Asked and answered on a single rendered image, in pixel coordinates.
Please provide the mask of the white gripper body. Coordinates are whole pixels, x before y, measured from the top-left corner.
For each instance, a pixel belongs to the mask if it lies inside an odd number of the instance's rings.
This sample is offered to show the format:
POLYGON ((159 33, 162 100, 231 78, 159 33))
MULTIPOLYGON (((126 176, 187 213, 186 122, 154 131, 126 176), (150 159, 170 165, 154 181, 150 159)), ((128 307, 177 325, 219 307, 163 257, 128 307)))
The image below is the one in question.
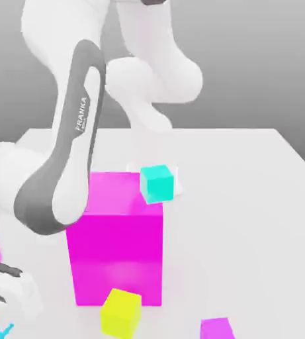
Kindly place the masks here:
POLYGON ((32 276, 0 273, 0 327, 28 325, 42 312, 42 300, 32 276))

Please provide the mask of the small yellow cube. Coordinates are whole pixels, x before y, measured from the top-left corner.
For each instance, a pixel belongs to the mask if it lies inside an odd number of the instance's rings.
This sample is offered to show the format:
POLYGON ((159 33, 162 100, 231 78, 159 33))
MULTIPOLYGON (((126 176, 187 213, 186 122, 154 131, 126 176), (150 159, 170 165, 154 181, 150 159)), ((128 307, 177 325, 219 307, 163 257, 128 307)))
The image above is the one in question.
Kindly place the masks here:
POLYGON ((101 308, 101 330, 118 339, 133 339, 142 315, 142 296, 113 288, 101 308))

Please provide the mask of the small turquoise cube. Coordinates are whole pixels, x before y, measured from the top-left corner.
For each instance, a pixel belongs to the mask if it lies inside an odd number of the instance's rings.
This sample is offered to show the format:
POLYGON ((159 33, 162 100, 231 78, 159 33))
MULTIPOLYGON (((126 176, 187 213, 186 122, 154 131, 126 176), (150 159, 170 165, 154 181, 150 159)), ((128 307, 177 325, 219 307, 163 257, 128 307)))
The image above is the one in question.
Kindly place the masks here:
POLYGON ((149 205, 171 201, 174 198, 174 176, 166 165, 142 167, 140 191, 149 205))

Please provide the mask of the small purple cube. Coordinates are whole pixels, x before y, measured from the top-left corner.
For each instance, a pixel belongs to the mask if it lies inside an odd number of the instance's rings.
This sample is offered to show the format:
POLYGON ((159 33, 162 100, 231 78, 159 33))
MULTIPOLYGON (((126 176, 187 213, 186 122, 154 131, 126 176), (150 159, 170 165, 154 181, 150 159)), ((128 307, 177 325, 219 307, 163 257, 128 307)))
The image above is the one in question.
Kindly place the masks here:
POLYGON ((236 339, 228 318, 202 319, 200 339, 236 339))

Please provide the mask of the large magenta box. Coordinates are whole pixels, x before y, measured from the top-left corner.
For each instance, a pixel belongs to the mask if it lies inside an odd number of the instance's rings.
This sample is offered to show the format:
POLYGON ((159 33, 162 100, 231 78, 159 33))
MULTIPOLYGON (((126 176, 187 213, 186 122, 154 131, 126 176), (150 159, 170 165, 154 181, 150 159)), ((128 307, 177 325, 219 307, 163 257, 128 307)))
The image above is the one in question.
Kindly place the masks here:
POLYGON ((93 172, 83 216, 66 231, 75 302, 101 306, 114 288, 162 304, 163 206, 132 172, 93 172))

